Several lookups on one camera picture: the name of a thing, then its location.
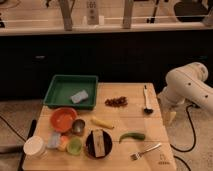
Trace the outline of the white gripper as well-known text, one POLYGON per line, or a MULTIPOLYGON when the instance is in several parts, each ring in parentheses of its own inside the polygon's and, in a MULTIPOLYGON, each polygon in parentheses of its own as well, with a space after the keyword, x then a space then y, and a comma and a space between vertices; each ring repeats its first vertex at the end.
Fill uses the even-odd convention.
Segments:
POLYGON ((157 95, 162 117, 165 118, 165 126, 169 126, 176 117, 174 108, 181 102, 181 97, 171 91, 162 91, 157 95))

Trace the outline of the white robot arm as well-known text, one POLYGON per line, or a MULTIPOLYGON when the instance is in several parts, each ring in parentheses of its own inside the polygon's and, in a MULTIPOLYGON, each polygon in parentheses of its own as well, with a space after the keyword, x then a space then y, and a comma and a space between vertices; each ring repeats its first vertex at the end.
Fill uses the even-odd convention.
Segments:
POLYGON ((157 95, 165 126, 175 118, 175 107, 186 99, 213 114, 213 88, 205 84, 207 78, 208 69, 199 62, 172 69, 166 74, 166 86, 157 95))

